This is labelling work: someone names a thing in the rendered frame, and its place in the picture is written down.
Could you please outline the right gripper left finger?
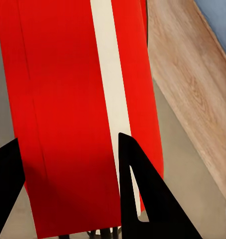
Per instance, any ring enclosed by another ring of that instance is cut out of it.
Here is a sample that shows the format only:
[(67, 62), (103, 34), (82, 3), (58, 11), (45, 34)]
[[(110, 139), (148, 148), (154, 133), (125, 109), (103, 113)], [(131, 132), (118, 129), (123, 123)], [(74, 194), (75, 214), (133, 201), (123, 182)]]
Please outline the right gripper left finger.
[(0, 148), (0, 232), (19, 196), (25, 175), (17, 138)]

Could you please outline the radio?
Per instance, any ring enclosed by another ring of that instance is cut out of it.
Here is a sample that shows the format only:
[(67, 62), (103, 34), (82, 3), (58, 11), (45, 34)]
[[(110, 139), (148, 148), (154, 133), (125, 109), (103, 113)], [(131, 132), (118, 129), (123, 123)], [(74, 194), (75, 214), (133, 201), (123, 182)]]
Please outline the radio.
[(147, 0), (0, 0), (0, 46), (37, 238), (119, 239), (119, 132), (164, 176)]

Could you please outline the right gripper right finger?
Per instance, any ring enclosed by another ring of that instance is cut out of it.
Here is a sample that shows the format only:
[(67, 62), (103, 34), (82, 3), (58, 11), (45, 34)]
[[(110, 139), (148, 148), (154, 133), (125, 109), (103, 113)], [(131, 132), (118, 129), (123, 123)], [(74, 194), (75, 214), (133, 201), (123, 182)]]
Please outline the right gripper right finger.
[[(120, 131), (118, 153), (122, 239), (202, 239), (137, 140)], [(138, 219), (130, 166), (149, 222)]]

